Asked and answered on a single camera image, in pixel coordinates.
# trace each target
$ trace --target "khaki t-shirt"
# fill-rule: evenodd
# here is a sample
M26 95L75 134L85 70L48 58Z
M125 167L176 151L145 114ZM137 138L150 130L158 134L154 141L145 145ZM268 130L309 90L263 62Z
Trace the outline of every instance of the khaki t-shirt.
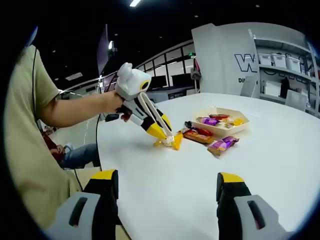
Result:
M47 74L36 48L28 47L10 80L5 109L5 150L9 169L25 206L43 228L55 219L57 208L76 191L77 179L63 171L51 155L34 118L56 97L58 89Z

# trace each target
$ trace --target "beige tray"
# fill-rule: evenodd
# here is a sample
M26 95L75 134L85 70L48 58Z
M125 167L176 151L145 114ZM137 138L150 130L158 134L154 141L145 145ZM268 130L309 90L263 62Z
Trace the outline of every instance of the beige tray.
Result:
M210 114L227 114L227 115L232 116L233 118L242 119L244 121L244 124L241 124L239 126L234 126L232 128L227 128L227 127L225 127L225 124L223 122L218 123L216 126L210 126L210 125L203 124L203 123L196 121L196 118L209 117ZM232 136L232 134L235 134L237 132L240 132L240 131L246 129L248 127L250 121L240 111L221 108L221 107L210 107L210 108L196 112L193 115L191 122L192 122L192 126L195 128L205 129L205 130L210 131L214 135L225 137L225 136Z

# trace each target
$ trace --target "person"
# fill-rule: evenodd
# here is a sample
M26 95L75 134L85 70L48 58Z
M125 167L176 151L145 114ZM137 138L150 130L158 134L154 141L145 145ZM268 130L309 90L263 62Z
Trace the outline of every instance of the person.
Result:
M114 113L123 104L115 91L72 100L58 100L59 91L50 79L35 46L25 48L11 74L4 111L4 143L12 180L24 205L43 229L54 221L56 211L81 190L74 171L63 170L50 153L37 127L69 127L97 114ZM121 116L125 121L128 115ZM77 170L82 173L92 169Z
M94 167L100 167L99 153L97 144L86 144L76 149L65 152L65 148L58 144L42 132L42 137L47 145L50 153L63 169L83 169L86 164L92 162Z

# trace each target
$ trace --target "computer monitor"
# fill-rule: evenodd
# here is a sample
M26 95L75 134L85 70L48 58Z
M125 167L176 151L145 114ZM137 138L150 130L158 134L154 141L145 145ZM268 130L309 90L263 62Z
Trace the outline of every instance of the computer monitor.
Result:
M153 76L151 78L151 83L148 88L148 91L151 91L153 89L162 88L167 85L167 78L165 75L162 76Z
M176 88L184 88L184 87L190 87L195 85L195 82L191 79L190 73L173 75L171 77L172 77L173 86Z

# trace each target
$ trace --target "floor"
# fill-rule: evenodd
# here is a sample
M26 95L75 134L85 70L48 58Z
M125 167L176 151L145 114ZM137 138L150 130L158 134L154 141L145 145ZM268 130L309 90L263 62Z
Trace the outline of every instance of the floor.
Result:
M71 143L74 149L85 144L95 144L97 121L98 116L95 116L74 126L60 128L49 136L55 144L65 146L67 143ZM92 162L85 167L93 167Z

